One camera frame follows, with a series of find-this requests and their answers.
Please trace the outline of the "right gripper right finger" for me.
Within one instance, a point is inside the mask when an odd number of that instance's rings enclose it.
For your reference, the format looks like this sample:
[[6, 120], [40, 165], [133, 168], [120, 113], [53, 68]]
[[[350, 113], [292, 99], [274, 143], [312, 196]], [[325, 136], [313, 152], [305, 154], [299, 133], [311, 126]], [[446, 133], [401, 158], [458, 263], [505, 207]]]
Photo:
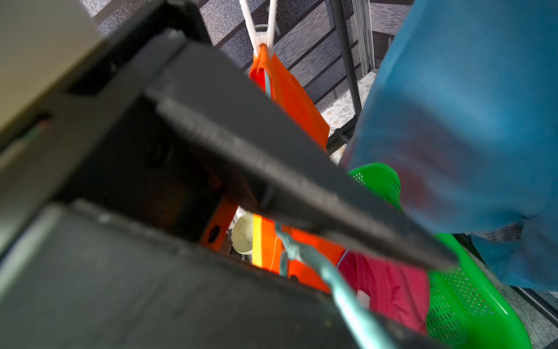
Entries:
[[145, 90], [251, 212], [370, 256], [448, 270], [456, 255], [337, 167], [221, 52], [188, 42]]

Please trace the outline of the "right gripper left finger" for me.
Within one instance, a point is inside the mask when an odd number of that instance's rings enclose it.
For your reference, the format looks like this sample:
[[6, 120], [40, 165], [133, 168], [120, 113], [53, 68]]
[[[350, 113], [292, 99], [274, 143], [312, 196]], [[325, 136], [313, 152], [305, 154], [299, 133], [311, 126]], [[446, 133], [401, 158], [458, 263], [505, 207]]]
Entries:
[[332, 299], [51, 204], [1, 260], [3, 348], [355, 348]]

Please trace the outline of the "orange garment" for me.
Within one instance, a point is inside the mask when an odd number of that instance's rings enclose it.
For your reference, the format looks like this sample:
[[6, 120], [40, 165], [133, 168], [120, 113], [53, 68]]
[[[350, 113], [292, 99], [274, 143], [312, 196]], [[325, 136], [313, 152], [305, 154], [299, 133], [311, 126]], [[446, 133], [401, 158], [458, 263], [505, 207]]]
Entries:
[[[271, 97], [325, 153], [330, 132], [314, 103], [298, 80], [280, 62], [277, 55], [270, 55], [268, 46], [260, 45], [248, 73], [248, 77], [263, 92]], [[246, 223], [252, 235], [252, 264], [271, 273], [280, 272], [280, 256], [284, 250], [275, 232], [275, 223], [267, 218], [245, 213], [235, 227]], [[345, 248], [324, 238], [308, 234], [295, 228], [283, 226], [283, 231], [294, 240], [315, 247], [328, 260], [336, 264], [345, 253]]]

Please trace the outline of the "white clothespin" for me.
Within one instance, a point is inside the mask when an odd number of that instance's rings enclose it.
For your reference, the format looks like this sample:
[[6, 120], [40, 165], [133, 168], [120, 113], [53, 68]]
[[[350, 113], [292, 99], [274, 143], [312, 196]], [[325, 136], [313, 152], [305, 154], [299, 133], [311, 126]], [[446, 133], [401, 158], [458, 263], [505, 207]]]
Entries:
[[266, 46], [268, 55], [272, 57], [274, 55], [274, 42], [276, 34], [276, 14], [277, 14], [277, 0], [270, 0], [270, 6], [268, 9], [267, 23], [255, 25], [253, 17], [251, 15], [251, 10], [248, 5], [247, 0], [240, 0], [239, 4], [241, 6], [241, 11], [244, 16], [246, 30], [248, 32], [248, 37], [250, 38], [251, 45], [254, 50], [254, 56], [260, 54], [260, 47], [262, 45]]

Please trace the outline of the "pink garment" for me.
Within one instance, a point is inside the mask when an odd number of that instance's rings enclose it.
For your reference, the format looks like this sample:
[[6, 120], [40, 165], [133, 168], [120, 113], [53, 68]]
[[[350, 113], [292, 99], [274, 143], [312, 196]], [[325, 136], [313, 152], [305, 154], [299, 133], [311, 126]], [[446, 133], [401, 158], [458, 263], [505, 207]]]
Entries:
[[423, 270], [346, 252], [337, 270], [363, 308], [427, 334], [430, 281]]

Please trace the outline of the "blue t-shirt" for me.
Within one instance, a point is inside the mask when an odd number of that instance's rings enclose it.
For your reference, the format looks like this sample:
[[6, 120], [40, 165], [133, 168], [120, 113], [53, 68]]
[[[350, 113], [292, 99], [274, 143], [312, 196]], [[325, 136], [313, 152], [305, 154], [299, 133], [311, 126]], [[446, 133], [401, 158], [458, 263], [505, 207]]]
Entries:
[[376, 162], [412, 220], [475, 234], [505, 284], [556, 291], [556, 1], [415, 1], [341, 158]]

